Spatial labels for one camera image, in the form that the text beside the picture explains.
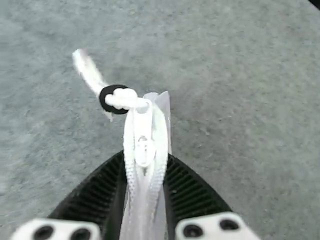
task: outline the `grommet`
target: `grommet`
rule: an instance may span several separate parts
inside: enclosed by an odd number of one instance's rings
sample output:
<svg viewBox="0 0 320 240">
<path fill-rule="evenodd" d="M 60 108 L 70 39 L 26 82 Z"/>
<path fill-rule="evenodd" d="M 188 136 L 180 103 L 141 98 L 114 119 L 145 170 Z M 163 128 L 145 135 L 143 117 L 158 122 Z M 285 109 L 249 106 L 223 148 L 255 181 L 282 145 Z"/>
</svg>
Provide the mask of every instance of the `grommet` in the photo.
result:
<svg viewBox="0 0 320 240">
<path fill-rule="evenodd" d="M 91 237 L 91 233 L 86 228 L 80 228 L 77 231 L 75 231 L 70 240 L 89 240 Z"/>
<path fill-rule="evenodd" d="M 33 234 L 34 240 L 47 240 L 51 237 L 52 233 L 54 232 L 54 228 L 50 225 L 45 225 L 40 227 L 35 233 Z"/>
<path fill-rule="evenodd" d="M 183 235 L 186 238 L 198 238 L 204 234 L 204 231 L 201 227 L 195 224 L 190 224 L 184 227 Z"/>
<path fill-rule="evenodd" d="M 99 102 L 100 102 L 103 110 L 105 110 L 108 113 L 113 113 L 116 115 L 126 114 L 128 112 L 128 110 L 125 110 L 123 108 L 116 109 L 114 106 L 110 106 L 109 104 L 107 104 L 106 103 L 106 96 L 108 94 L 114 94 L 114 90 L 116 90 L 116 89 L 127 89 L 127 88 L 128 88 L 127 86 L 121 85 L 121 84 L 114 84 L 114 85 L 104 87 L 99 94 Z"/>
</svg>

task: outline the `white plastic piece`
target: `white plastic piece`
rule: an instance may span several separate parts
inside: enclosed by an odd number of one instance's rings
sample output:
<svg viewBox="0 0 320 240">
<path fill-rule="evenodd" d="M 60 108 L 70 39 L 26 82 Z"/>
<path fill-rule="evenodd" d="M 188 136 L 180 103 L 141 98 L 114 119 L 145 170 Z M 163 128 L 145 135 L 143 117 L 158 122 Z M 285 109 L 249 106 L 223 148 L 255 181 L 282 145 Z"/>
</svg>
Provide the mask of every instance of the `white plastic piece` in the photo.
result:
<svg viewBox="0 0 320 240">
<path fill-rule="evenodd" d="M 123 135 L 128 203 L 120 240 L 154 240 L 155 212 L 168 162 L 167 126 L 163 112 L 152 104 L 151 139 L 155 156 L 147 167 L 141 167 L 135 159 L 135 121 L 135 109 L 131 109 L 127 113 Z"/>
<path fill-rule="evenodd" d="M 156 104 L 159 109 L 163 112 L 167 135 L 168 135 L 168 153 L 172 154 L 171 146 L 171 108 L 170 108 L 170 96 L 168 91 L 161 93 L 149 92 L 143 96 L 145 99 L 149 99 L 153 104 Z M 167 217 L 166 217 L 166 201 L 163 186 L 161 187 L 157 208 L 155 210 L 155 218 L 153 225 L 153 232 L 155 235 L 155 240 L 163 240 L 166 233 L 167 227 Z"/>
<path fill-rule="evenodd" d="M 172 154 L 171 144 L 171 104 L 170 95 L 168 91 L 162 92 L 160 95 L 157 92 L 149 92 L 143 96 L 145 99 L 149 99 L 155 103 L 164 114 L 167 133 L 168 133 L 168 153 Z"/>
<path fill-rule="evenodd" d="M 48 228 L 43 229 L 43 227 L 52 228 L 52 233 L 48 238 L 44 238 L 48 234 Z M 37 239 L 48 239 L 48 240 L 72 240 L 72 235 L 82 233 L 84 231 L 89 232 L 89 238 L 80 238 L 86 240 L 101 240 L 100 229 L 98 225 L 93 222 L 84 221 L 68 221 L 68 220 L 58 220 L 49 218 L 36 218 L 28 221 L 24 225 L 20 226 L 11 236 L 10 240 L 37 240 Z"/>
<path fill-rule="evenodd" d="M 261 240 L 242 220 L 233 212 L 223 212 L 207 216 L 200 216 L 181 220 L 175 228 L 176 240 L 190 240 L 185 236 L 190 226 L 201 229 L 202 235 L 194 237 L 201 240 Z"/>
</svg>

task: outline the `zipper slider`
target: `zipper slider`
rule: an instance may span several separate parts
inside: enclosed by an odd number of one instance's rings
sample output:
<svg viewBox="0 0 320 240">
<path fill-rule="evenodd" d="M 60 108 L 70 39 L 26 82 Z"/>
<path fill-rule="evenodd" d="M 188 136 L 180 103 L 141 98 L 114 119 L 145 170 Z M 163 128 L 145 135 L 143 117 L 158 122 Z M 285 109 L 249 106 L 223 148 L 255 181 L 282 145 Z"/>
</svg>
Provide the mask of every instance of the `zipper slider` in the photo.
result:
<svg viewBox="0 0 320 240">
<path fill-rule="evenodd" d="M 152 140 L 153 106 L 148 99 L 141 98 L 145 106 L 134 108 L 134 158 L 141 168 L 147 168 L 155 158 L 156 147 Z"/>
</svg>

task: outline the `floor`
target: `floor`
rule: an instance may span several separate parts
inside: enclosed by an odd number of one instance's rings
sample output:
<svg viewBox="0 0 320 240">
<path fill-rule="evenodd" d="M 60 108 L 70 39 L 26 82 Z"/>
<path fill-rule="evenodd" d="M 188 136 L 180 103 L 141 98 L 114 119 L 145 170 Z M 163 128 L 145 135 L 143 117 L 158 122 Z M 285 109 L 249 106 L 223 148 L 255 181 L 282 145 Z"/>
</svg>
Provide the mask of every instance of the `floor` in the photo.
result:
<svg viewBox="0 0 320 240">
<path fill-rule="evenodd" d="M 307 0 L 3 0 L 0 239 L 122 148 L 74 71 L 168 90 L 173 154 L 264 240 L 320 239 L 320 11 Z"/>
</svg>

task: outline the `black hole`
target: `black hole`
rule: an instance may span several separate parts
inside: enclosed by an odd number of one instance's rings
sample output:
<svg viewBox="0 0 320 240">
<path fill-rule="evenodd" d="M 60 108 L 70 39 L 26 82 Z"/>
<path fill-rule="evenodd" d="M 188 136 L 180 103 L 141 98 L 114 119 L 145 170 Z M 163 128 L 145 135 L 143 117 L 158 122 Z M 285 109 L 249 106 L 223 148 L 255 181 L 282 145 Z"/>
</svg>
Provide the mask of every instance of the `black hole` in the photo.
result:
<svg viewBox="0 0 320 240">
<path fill-rule="evenodd" d="M 204 232 L 202 231 L 201 227 L 197 226 L 197 225 L 187 225 L 185 226 L 185 228 L 183 229 L 183 235 L 186 238 L 198 238 L 200 236 L 202 236 L 204 234 Z"/>
<path fill-rule="evenodd" d="M 71 240 L 89 240 L 90 236 L 91 233 L 88 229 L 80 228 L 72 234 Z"/>
<path fill-rule="evenodd" d="M 220 227 L 223 230 L 237 230 L 239 225 L 233 220 L 225 219 L 220 222 Z"/>
<path fill-rule="evenodd" d="M 43 227 L 40 227 L 33 235 L 34 240 L 47 240 L 51 237 L 52 233 L 54 232 L 54 229 L 52 226 L 46 225 Z"/>
</svg>

